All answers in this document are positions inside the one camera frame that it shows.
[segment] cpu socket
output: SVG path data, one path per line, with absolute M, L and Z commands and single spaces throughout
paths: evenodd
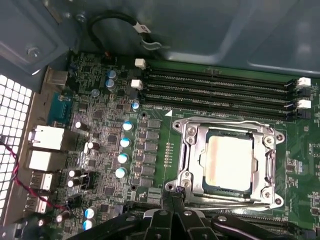
M 206 117 L 179 119 L 173 128 L 181 134 L 181 148 L 177 179 L 166 183 L 167 191 L 185 188 L 185 203 L 202 210 L 264 211 L 284 204 L 275 193 L 282 133 L 257 121 Z

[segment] motherboard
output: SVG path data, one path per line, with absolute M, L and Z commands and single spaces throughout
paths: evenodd
M 320 80 L 309 81 L 160 60 L 72 56 L 67 88 L 54 95 L 47 124 L 77 133 L 56 202 L 77 196 L 81 207 L 46 225 L 48 235 L 60 240 L 84 231 L 87 209 L 92 227 L 129 211 L 128 203 L 160 208 L 163 191 L 183 187 L 190 208 L 306 238 L 288 230 L 294 224 L 315 239 Z M 205 169 L 196 176 L 199 163 Z M 76 178 L 81 176 L 90 176 L 86 187 Z M 237 206 L 235 198 L 247 203 Z

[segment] electrolytic capacitor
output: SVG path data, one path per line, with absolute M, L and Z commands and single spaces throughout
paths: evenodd
M 52 219 L 51 216 L 44 216 L 41 219 L 39 219 L 37 224 L 38 224 L 39 227 L 42 227 L 42 226 L 45 226 L 47 224 L 50 224 L 52 222 L 52 220 L 53 219 Z
M 131 145 L 131 140 L 127 137 L 124 137 L 120 140 L 120 146 L 123 148 L 128 148 Z
M 120 164 L 125 164 L 129 160 L 129 156 L 126 153 L 121 153 L 118 156 L 118 162 Z
M 116 80 L 118 79 L 118 75 L 117 75 L 117 73 L 116 73 L 115 70 L 110 70 L 110 71 L 108 71 L 108 73 L 107 73 L 106 75 L 107 75 L 107 77 L 108 77 L 109 79 L 111 79 L 111 80 L 113 80 L 113 81 L 116 81 Z
M 81 184 L 81 181 L 78 178 L 71 179 L 67 183 L 69 188 L 72 188 L 72 187 L 75 187 L 75 186 L 79 186 L 80 184 Z
M 70 178 L 80 177 L 82 175 L 82 171 L 81 170 L 70 170 L 68 175 Z
M 87 131 L 89 129 L 87 124 L 80 121 L 77 121 L 74 126 L 76 129 L 80 129 L 83 131 Z
M 127 169 L 124 167 L 119 167 L 117 170 L 115 170 L 115 176 L 118 179 L 122 179 L 127 174 Z
M 96 224 L 96 221 L 94 219 L 87 219 L 82 224 L 82 229 L 84 231 L 92 229 Z
M 62 223 L 63 221 L 69 219 L 71 217 L 71 212 L 68 210 L 63 211 L 58 216 L 56 216 L 55 220 L 57 223 Z
M 105 81 L 105 86 L 110 92 L 113 92 L 116 89 L 115 81 L 113 81 L 112 79 L 107 79 Z
M 91 206 L 89 207 L 88 209 L 86 209 L 84 211 L 84 216 L 87 218 L 87 219 L 93 219 L 96 214 L 97 214 L 97 208 L 95 206 Z
M 124 124 L 122 125 L 122 128 L 123 130 L 129 132 L 131 131 L 132 129 L 134 129 L 134 125 L 132 122 L 130 121 L 125 121 Z
M 140 108 L 139 102 L 137 102 L 137 101 L 133 102 L 133 103 L 131 104 L 131 108 L 132 108 L 132 110 L 133 110 L 134 112 L 137 112 L 137 111 L 139 110 L 139 108 Z
M 97 142 L 90 141 L 88 142 L 88 149 L 99 150 L 100 144 Z

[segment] green circuit board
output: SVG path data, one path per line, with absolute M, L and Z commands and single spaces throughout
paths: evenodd
M 58 202 L 63 203 L 67 196 L 75 193 L 66 187 L 68 170 L 84 168 L 97 172 L 94 189 L 82 196 L 83 207 L 97 207 L 96 224 L 118 216 L 126 201 L 160 204 L 164 184 L 177 177 L 181 135 L 172 128 L 175 120 L 192 116 L 220 117 L 218 114 L 203 111 L 144 105 L 139 111 L 134 112 L 131 109 L 132 100 L 127 96 L 134 62 L 129 58 L 118 57 L 115 64 L 109 64 L 101 59 L 101 56 L 89 53 L 81 53 L 71 59 L 73 70 L 68 85 L 75 95 L 67 127 L 79 131 L 75 129 L 74 123 L 81 120 L 90 126 L 90 131 L 79 132 L 78 152 L 70 154 L 58 189 Z M 290 75 L 168 61 L 149 60 L 147 64 L 157 68 L 200 73 L 211 69 L 228 76 L 280 82 L 297 78 Z M 111 69 L 118 72 L 116 90 L 112 92 L 105 87 L 106 72 Z M 276 192 L 285 201 L 283 207 L 263 212 L 233 210 L 233 213 L 290 221 L 310 230 L 320 227 L 320 80 L 312 79 L 311 83 L 311 119 L 293 122 L 257 119 L 259 122 L 270 124 L 285 135 L 285 142 L 278 144 L 276 149 Z M 99 96 L 92 97 L 93 89 L 99 90 Z M 223 117 L 239 121 L 244 119 L 232 115 Z M 125 121 L 133 123 L 132 131 L 123 131 L 122 124 Z M 139 145 L 146 141 L 140 137 L 146 134 L 146 131 L 150 131 L 150 121 L 154 124 L 152 131 L 158 133 L 157 139 L 147 141 L 153 144 L 149 153 L 156 155 L 156 162 L 153 164 L 154 175 L 146 177 L 153 180 L 152 187 L 138 186 L 132 189 L 132 181 L 137 171 L 136 162 L 139 161 L 140 155 Z M 131 146 L 122 149 L 120 139 L 124 137 L 131 140 Z M 99 152 L 83 154 L 84 144 L 88 141 L 98 142 L 101 146 Z M 128 154 L 130 161 L 119 164 L 117 156 L 120 153 Z M 127 169 L 125 178 L 115 177 L 118 167 Z M 68 219 L 60 224 L 52 223 L 49 226 L 52 239 L 67 239 L 83 231 L 82 209 L 76 209 L 74 213 L 78 218 Z

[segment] perforated metal panel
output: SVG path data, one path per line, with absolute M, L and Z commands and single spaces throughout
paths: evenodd
M 19 153 L 32 91 L 0 75 L 0 140 Z M 6 208 L 15 159 L 0 146 L 0 221 Z

